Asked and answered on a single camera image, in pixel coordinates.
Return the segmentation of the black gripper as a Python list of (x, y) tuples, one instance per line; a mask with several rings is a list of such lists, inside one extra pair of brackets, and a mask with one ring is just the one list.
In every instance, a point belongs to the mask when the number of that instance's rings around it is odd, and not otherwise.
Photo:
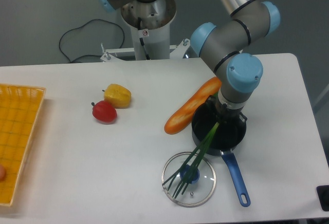
[(232, 123), (237, 126), (244, 126), (244, 121), (240, 118), (242, 107), (239, 109), (230, 109), (226, 104), (217, 102), (215, 104), (215, 120), (219, 123)]

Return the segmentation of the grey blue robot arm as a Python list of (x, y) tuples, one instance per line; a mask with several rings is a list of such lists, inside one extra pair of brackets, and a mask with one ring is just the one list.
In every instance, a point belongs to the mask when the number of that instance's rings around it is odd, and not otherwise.
[[(262, 75), (260, 61), (241, 50), (263, 38), (280, 24), (275, 5), (259, 0), (221, 0), (231, 21), (219, 28), (213, 23), (199, 26), (190, 45), (222, 86), (216, 101), (216, 113), (224, 120), (237, 118), (258, 86)], [(120, 10), (130, 26), (137, 60), (167, 59), (169, 24), (176, 14), (174, 0), (100, 0), (108, 12)]]

